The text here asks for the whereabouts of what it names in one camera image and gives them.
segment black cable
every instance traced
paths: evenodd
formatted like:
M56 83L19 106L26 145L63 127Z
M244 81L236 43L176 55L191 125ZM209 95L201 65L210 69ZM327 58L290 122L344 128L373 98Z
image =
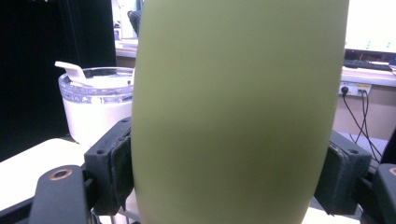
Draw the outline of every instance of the black cable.
M366 102L367 102L366 110L368 111L368 109L369 109L369 94L367 93L367 91L363 91L363 93L366 94ZM375 151L378 153L378 155L382 158L381 152L379 152L379 150L376 148L374 143L370 140L369 131L367 128L367 120L365 121L364 125L365 125L365 131L367 134L367 140L369 141L369 144L370 144L370 148L372 149L373 153L374 153L374 149L375 149Z
M375 150L379 153L379 151L376 149L376 147L374 146L374 144L371 142L369 136L363 131L363 127L359 125L358 121L356 120L354 114L352 113L352 110L349 108L349 105L347 104L347 100L346 100L346 94L343 94L343 100L344 100L344 104L346 105L347 110L349 111L350 115L352 116L353 120L355 121L355 124L358 126L360 132L366 137L366 139L369 142L370 147L372 148L373 151L373 156L375 161L379 162L378 158L376 157L375 153L374 153L374 148Z

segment black curtain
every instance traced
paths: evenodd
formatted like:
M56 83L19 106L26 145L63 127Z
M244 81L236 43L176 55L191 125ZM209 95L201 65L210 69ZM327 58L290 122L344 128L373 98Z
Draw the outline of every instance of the black curtain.
M55 61L116 66L111 0L0 2L0 161L68 134Z

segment plug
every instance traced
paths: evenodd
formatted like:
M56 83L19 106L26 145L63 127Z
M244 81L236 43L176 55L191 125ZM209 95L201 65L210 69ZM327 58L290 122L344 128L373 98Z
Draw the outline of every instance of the plug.
M346 97L347 93L349 92L349 88L344 86L341 88L341 93L343 93L343 97Z

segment electrical cord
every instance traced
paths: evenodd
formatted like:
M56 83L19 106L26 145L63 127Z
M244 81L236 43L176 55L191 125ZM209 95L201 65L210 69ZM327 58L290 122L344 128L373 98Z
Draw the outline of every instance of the electrical cord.
M382 157L382 155L381 155L381 153L379 152L379 150L375 147L374 143L371 141L371 139L370 139L370 137L369 137L369 134L368 134L368 128L367 128L367 112L368 112L369 99L368 99L367 91L361 91L362 107L363 107L363 122L362 122L361 126L359 125L359 123L358 123L358 121L356 120L354 114L352 113L352 110L349 108L349 105L347 104L346 95L347 95L348 91L349 91L348 87L343 87L343 88L341 88L341 92L343 93L343 100L344 100L344 103L345 103L345 105L346 105L346 108L347 108L347 110L349 111L350 115L352 116L353 120L355 121L355 124L358 126L358 128L359 128L359 130L360 130L360 131L359 131L358 138L357 138L356 140L354 140L354 139L352 138L352 135L351 135L351 134L349 134L349 136L350 136L350 138L352 139L352 141L356 144L356 143L358 142L359 137L361 136L361 134L363 134L363 135L366 137L366 139L367 139L367 141L368 141L368 143L369 143L369 145L370 145L370 148L371 148L371 150L372 150L372 152L373 152L373 159L374 159L375 161L379 162L379 159L378 159L378 157L376 156L376 153L377 153L380 157ZM364 103L364 94L366 94L366 104Z

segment monitor screen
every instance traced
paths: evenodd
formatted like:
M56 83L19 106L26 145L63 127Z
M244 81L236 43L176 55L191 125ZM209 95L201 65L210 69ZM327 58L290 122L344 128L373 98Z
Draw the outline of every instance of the monitor screen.
M349 0L346 49L396 53L395 0Z

